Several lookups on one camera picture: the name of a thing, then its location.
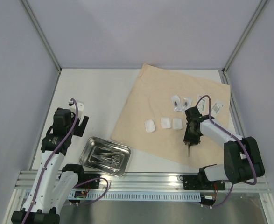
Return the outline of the stainless steel tray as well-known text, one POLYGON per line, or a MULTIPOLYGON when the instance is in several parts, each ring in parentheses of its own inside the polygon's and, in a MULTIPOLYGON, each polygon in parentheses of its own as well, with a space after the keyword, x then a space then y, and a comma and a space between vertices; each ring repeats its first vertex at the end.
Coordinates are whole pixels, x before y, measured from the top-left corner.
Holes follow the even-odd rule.
POLYGON ((98 137, 88 139, 79 158, 81 165, 120 177, 125 173, 131 149, 98 137))

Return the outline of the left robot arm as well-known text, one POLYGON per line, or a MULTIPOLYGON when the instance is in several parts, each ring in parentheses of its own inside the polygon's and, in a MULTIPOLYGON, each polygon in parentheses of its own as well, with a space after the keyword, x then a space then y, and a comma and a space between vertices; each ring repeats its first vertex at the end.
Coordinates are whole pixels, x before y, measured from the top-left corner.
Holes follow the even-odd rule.
POLYGON ((40 165, 30 194, 20 211, 14 211, 14 224, 57 224, 60 211, 72 187, 85 182, 81 165, 67 164, 61 175, 59 168, 71 145, 72 136, 81 137, 88 117, 83 116, 84 105, 69 104, 68 109, 57 108, 53 124, 42 140, 40 165))

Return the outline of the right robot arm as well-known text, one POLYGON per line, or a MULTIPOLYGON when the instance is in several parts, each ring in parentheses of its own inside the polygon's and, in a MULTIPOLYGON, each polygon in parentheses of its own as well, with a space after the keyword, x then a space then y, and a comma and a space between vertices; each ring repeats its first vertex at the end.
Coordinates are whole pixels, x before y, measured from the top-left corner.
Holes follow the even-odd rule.
POLYGON ((212 116, 202 115, 195 106, 187 109, 185 115, 187 124, 183 141, 188 147, 198 145, 201 137, 207 136, 224 150, 223 164, 199 169, 197 182, 201 188, 209 189, 216 181, 255 185, 257 178, 265 174, 255 138, 232 134, 212 116))

